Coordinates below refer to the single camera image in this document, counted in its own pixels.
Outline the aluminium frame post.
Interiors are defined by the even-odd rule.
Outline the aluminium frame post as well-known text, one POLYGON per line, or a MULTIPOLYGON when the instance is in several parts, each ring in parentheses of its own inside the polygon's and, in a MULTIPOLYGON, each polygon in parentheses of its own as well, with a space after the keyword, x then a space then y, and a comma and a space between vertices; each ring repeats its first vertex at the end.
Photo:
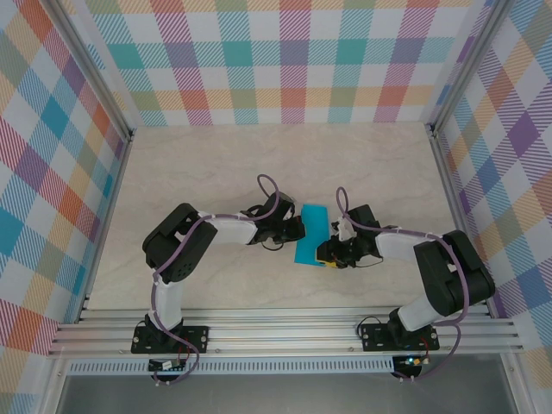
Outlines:
POLYGON ((72 24, 60 0, 40 0, 40 2, 51 17, 55 27, 60 31, 73 58, 86 79, 91 83, 91 88, 96 92, 98 100, 103 105, 110 120, 116 125, 117 131, 122 134, 126 142, 131 142, 134 129, 126 121, 122 111, 119 109, 88 48, 78 34, 78 30, 72 24))
POLYGON ((439 130, 451 117, 515 2, 516 0, 474 0, 468 8, 437 78, 430 101, 421 115, 421 121, 431 137, 439 135, 439 130))

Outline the small black circuit board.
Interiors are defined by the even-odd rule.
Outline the small black circuit board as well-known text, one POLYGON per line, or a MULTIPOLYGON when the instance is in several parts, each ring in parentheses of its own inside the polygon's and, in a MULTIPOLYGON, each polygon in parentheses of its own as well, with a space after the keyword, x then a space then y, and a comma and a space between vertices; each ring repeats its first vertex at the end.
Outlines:
POLYGON ((186 361, 177 359, 159 360, 150 359, 147 364, 149 372, 181 372, 186 366, 186 361))

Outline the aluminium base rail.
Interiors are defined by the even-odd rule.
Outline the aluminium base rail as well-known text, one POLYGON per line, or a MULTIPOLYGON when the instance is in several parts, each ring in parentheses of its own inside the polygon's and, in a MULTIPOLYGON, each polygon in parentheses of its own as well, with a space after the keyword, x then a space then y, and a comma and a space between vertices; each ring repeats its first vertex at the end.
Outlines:
MULTIPOLYGON (((186 309, 184 321, 209 327, 209 356, 319 356, 361 353, 355 327, 361 319, 384 322, 388 307, 186 309)), ((144 310, 82 310, 61 324, 49 354, 57 358, 127 357, 144 310)), ((457 354, 521 353, 514 322, 493 318, 486 305, 470 309, 460 324, 457 354)))

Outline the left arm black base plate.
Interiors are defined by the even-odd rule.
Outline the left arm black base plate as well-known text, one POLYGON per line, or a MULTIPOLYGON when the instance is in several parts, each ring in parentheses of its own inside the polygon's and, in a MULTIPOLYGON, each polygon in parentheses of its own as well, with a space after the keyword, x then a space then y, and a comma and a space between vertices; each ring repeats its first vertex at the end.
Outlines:
MULTIPOLYGON (((188 341, 200 354, 207 351, 209 328, 207 326, 177 326, 174 336, 188 341)), ((141 324, 135 328, 130 347, 131 354, 186 354, 188 347, 154 326, 141 324)))

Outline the grey metal shelf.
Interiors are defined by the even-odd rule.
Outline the grey metal shelf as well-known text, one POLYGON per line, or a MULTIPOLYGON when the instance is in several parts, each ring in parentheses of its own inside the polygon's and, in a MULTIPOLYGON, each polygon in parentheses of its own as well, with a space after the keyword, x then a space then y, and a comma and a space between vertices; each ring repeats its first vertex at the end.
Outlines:
POLYGON ((213 375, 66 380, 56 414, 518 414, 501 383, 401 383, 388 375, 213 375))

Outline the aluminium table side rail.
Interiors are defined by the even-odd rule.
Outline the aluminium table side rail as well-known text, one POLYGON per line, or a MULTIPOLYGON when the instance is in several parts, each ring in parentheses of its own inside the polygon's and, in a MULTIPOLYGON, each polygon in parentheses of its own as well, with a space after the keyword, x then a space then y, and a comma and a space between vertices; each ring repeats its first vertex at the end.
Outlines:
POLYGON ((458 242, 459 247, 455 250, 455 253, 458 255, 461 265, 468 266, 468 270, 465 270, 464 273, 467 276, 470 304, 488 304, 488 301, 492 299, 496 292, 496 286, 474 246, 474 241, 470 237, 465 215, 461 211, 461 200, 455 192, 453 179, 445 156, 443 155, 440 139, 430 125, 426 125, 425 129, 445 191, 448 208, 455 224, 455 229, 457 232, 462 232, 464 234, 464 236, 461 237, 461 241, 458 242))
POLYGON ((110 194, 110 202, 106 210, 106 215, 103 220, 102 227, 100 228, 97 247, 92 257, 91 267, 88 270, 87 274, 85 275, 83 285, 81 286, 81 289, 79 291, 77 306, 72 313, 72 317, 71 317, 72 324, 79 322, 81 312, 85 308, 85 302, 89 299, 91 291, 93 289, 93 285, 97 275, 97 270, 101 262, 104 245, 107 240, 111 220, 116 208, 116 201, 122 186, 124 174, 127 168, 127 164, 129 162, 129 156, 132 150, 134 140, 135 140, 135 132, 132 132, 131 136, 129 137, 129 139, 127 140, 123 148, 124 151, 122 152, 122 160, 121 160, 120 168, 116 175, 115 184, 113 184, 113 187, 112 187, 112 192, 110 194))

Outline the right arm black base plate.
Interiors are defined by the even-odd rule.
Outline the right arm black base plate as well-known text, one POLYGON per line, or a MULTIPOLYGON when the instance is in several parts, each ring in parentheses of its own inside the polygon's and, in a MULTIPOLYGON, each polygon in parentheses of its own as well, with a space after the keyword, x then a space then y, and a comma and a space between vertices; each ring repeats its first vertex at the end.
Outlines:
POLYGON ((394 332, 386 323, 365 323, 360 327, 362 348, 375 351, 436 351, 440 343, 430 325, 416 331, 394 332))

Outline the blue paper sheet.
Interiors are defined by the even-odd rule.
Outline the blue paper sheet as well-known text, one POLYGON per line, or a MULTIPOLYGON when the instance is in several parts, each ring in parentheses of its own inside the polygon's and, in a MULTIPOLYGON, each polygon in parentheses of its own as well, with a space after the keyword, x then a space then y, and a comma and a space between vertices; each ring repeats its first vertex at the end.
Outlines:
POLYGON ((329 239, 329 215, 326 206, 304 204, 300 213, 305 236, 297 242, 294 262, 315 267, 324 267, 317 260, 317 248, 329 239))

